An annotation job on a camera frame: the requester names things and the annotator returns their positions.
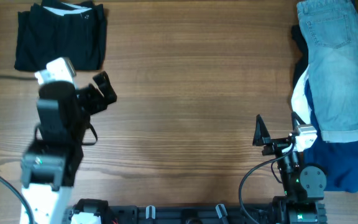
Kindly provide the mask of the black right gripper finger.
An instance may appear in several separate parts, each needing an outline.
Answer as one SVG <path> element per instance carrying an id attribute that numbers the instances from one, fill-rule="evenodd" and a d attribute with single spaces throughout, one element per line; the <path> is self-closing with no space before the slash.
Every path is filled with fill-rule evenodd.
<path id="1" fill-rule="evenodd" d="M 305 122 L 294 111 L 291 113 L 291 123 L 294 131 L 301 131 L 306 125 Z"/>
<path id="2" fill-rule="evenodd" d="M 271 137 L 260 114 L 256 116 L 253 146 L 264 146 L 271 143 Z"/>

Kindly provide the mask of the black shorts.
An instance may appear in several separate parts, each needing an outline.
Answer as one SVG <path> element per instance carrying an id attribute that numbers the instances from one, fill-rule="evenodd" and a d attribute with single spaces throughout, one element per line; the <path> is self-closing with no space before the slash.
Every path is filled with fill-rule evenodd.
<path id="1" fill-rule="evenodd" d="M 14 68 L 36 72 L 60 57 L 75 70 L 101 69 L 106 54 L 107 18 L 102 4 L 42 1 L 17 13 Z"/>

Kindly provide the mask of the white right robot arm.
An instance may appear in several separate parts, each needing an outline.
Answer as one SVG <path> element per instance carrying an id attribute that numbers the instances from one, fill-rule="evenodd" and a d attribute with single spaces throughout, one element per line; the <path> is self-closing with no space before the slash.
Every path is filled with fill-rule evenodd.
<path id="1" fill-rule="evenodd" d="M 275 156 L 284 196 L 275 196 L 269 205 L 267 223 L 324 224 L 328 222 L 324 198 L 326 174 L 317 165 L 305 164 L 298 151 L 311 146 L 316 130 L 296 112 L 291 114 L 293 131 L 285 138 L 273 139 L 261 116 L 257 118 L 254 142 L 263 146 L 264 156 Z"/>

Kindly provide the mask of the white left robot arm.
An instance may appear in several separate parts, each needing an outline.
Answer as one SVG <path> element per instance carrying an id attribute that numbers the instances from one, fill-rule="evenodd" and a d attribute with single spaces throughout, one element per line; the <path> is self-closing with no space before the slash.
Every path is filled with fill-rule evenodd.
<path id="1" fill-rule="evenodd" d="M 241 210 L 218 204 L 211 207 L 156 208 L 111 206 L 105 200 L 68 202 L 86 146 L 85 133 L 93 129 L 90 117 L 116 102 L 108 74 L 77 88 L 71 75 L 42 70 L 37 110 L 40 123 L 21 159 L 21 223 L 246 223 Z"/>

